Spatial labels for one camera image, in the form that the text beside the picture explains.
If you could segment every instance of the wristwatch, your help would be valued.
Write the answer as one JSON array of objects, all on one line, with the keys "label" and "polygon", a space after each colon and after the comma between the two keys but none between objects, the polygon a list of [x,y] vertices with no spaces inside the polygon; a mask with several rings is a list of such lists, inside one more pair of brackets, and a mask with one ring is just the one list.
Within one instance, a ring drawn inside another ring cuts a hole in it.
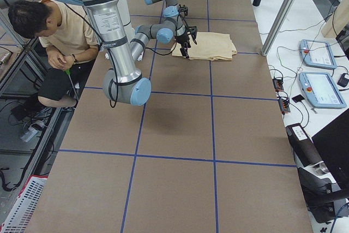
[{"label": "wristwatch", "polygon": [[71,56],[72,56],[72,57],[73,57],[73,59],[74,59],[74,64],[73,64],[73,65],[77,64],[77,63],[78,63],[78,61],[77,61],[77,59],[76,59],[75,55],[74,55],[74,54],[71,54]]}]

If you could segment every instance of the black hair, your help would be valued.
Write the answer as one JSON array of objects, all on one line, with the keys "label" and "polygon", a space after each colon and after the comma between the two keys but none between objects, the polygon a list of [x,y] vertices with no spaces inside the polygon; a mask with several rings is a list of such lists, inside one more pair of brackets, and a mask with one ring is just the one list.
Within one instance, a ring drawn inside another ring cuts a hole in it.
[{"label": "black hair", "polygon": [[52,8],[40,2],[17,1],[10,5],[8,17],[13,29],[24,38],[34,38],[35,33],[46,30],[46,19]]}]

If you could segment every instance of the folded towel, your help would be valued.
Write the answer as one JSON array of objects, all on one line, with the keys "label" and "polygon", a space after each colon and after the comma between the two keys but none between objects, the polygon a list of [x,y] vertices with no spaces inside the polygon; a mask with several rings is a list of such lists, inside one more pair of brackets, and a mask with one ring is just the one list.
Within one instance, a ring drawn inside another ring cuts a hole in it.
[{"label": "folded towel", "polygon": [[[232,60],[237,50],[230,39],[229,34],[220,34],[213,32],[198,32],[196,42],[190,41],[191,48],[188,49],[189,59],[204,60]],[[182,57],[180,45],[172,52],[173,56]]]}]

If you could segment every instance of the man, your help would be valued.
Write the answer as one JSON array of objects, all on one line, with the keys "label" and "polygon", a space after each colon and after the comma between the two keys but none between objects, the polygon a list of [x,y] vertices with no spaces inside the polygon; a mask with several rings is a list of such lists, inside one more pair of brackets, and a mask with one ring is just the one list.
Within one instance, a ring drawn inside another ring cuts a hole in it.
[{"label": "man", "polygon": [[[68,5],[88,20],[81,6]],[[75,83],[89,74],[98,55],[93,30],[64,3],[18,1],[10,6],[8,16],[14,30],[24,38],[39,37],[46,48],[50,68],[38,92],[40,103],[50,107],[74,107],[77,100],[68,96],[70,76]]]}]

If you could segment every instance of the black monitor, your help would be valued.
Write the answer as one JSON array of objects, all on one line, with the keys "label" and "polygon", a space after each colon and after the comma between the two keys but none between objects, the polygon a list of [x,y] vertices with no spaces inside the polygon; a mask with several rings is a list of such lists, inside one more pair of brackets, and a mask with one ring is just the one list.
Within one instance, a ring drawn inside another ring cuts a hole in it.
[{"label": "black monitor", "polygon": [[312,141],[339,187],[349,189],[349,110],[315,134]]}]

